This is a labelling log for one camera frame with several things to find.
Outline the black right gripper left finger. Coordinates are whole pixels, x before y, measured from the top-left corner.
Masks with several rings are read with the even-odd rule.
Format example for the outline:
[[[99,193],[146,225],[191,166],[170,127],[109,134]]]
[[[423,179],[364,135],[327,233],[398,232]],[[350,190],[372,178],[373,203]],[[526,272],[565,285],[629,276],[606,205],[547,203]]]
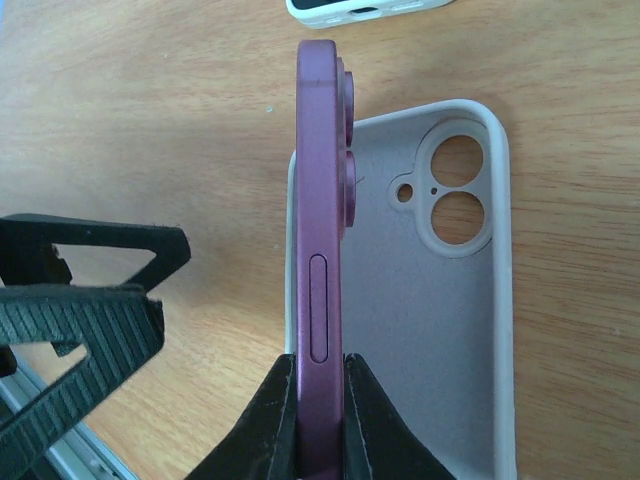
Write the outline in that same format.
[[[283,354],[234,427],[186,479],[295,479],[296,405],[295,356]]]

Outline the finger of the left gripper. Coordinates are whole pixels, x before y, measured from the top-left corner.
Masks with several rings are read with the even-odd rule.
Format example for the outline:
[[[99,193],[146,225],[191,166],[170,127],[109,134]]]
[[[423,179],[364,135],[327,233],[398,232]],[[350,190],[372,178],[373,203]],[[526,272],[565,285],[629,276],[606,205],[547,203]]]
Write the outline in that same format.
[[[1,343],[82,345],[82,361],[1,426],[1,476],[17,479],[163,347],[162,304],[133,287],[12,286]]]
[[[60,246],[117,254],[148,252],[151,258],[123,282],[150,291],[191,259],[178,227],[114,223],[22,213],[1,218],[1,281],[8,286],[69,284],[73,275]]]

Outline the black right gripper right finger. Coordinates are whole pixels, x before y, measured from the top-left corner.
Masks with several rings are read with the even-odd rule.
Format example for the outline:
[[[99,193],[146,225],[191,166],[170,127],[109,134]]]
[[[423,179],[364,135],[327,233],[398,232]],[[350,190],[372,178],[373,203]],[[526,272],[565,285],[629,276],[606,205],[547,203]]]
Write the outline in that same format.
[[[452,479],[402,420],[359,354],[344,358],[344,477]]]

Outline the white phone case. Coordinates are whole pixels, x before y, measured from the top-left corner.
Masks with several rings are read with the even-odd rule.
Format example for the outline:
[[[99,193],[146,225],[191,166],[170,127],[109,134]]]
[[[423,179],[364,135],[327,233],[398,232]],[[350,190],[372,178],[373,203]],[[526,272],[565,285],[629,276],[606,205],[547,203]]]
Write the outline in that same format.
[[[509,147],[471,100],[355,120],[355,219],[341,241],[344,358],[361,355],[454,475],[513,479]],[[288,180],[286,344],[296,357],[296,147]]]

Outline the black phone pink edge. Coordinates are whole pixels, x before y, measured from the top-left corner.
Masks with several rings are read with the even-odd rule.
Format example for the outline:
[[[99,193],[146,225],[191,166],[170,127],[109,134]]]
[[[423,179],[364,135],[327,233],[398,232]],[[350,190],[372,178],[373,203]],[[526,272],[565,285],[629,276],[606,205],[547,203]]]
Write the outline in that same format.
[[[341,241],[355,219],[354,82],[332,40],[304,40],[296,85],[297,468],[343,476]]]

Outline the black phone silver edge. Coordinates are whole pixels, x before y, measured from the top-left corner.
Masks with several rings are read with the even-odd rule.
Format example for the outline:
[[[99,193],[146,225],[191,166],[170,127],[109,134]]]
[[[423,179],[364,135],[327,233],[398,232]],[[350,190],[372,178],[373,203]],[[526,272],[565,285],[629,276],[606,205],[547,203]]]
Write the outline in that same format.
[[[288,12],[309,29],[326,29],[432,10],[453,0],[286,0]]]

